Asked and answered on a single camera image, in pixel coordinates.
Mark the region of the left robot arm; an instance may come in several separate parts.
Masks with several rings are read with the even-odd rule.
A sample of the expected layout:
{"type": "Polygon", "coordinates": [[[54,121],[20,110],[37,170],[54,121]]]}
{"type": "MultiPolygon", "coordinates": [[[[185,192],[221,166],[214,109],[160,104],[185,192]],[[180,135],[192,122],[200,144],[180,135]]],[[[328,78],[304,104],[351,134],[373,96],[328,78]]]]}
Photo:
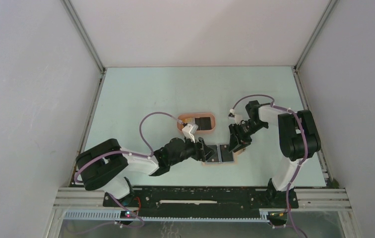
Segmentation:
{"type": "Polygon", "coordinates": [[[206,162],[215,154],[203,138],[173,138],[152,155],[141,154],[122,148],[116,139],[108,139],[81,153],[75,159],[77,171],[74,182],[83,184],[87,191],[102,190],[115,198],[121,206],[129,206],[134,191],[124,172],[138,172],[157,177],[187,159],[206,162]]]}

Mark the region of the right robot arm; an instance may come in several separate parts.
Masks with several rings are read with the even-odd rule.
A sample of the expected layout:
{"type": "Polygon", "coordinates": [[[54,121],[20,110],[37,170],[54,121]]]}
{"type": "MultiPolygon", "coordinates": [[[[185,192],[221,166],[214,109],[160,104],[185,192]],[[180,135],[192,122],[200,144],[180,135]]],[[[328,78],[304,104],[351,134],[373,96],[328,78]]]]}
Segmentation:
{"type": "Polygon", "coordinates": [[[274,103],[261,104],[257,100],[246,105],[249,116],[244,120],[236,114],[235,108],[229,117],[235,122],[229,125],[230,140],[228,150],[236,153],[252,143],[252,135],[270,125],[278,127],[279,146],[283,154],[278,170],[269,181],[266,202],[271,207],[279,207],[286,200],[285,191],[293,188],[300,167],[321,149],[321,140],[313,115],[309,110],[293,111],[274,103]]]}

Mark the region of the black card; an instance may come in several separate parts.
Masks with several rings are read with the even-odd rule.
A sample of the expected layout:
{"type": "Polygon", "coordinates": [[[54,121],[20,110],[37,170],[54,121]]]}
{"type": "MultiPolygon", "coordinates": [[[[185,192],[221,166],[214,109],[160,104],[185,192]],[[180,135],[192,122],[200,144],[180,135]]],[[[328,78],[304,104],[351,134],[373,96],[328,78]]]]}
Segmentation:
{"type": "Polygon", "coordinates": [[[233,152],[229,150],[228,144],[219,145],[221,163],[233,163],[235,161],[233,152]]]}
{"type": "Polygon", "coordinates": [[[208,163],[208,164],[219,163],[218,146],[217,145],[209,145],[208,147],[212,150],[212,154],[210,156],[207,156],[206,163],[208,163]]]}

